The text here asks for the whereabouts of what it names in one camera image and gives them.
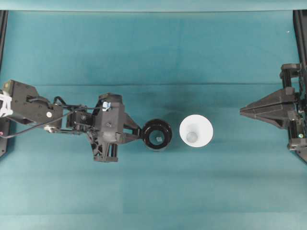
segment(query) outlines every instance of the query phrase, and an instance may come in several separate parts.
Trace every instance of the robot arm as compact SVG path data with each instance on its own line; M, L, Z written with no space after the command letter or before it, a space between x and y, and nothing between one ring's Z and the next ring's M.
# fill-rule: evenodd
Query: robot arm
M149 121L144 126L146 129L141 129L125 112L122 96L112 93L100 95L96 106L90 108L66 104L58 96L51 103L41 97L35 87L10 80L4 84L0 94L0 107L0 121L8 118L17 123L32 125L13 135L1 135L1 138L12 138L37 127L49 133L84 133L90 141L95 161L118 161L119 144L143 139L148 147L159 150L168 145L172 137L171 127L159 119ZM67 117L66 129L62 129L64 117ZM124 132L124 129L130 130L130 133ZM157 138L161 140L158 145L149 141L150 133L155 130L162 130L164 135Z

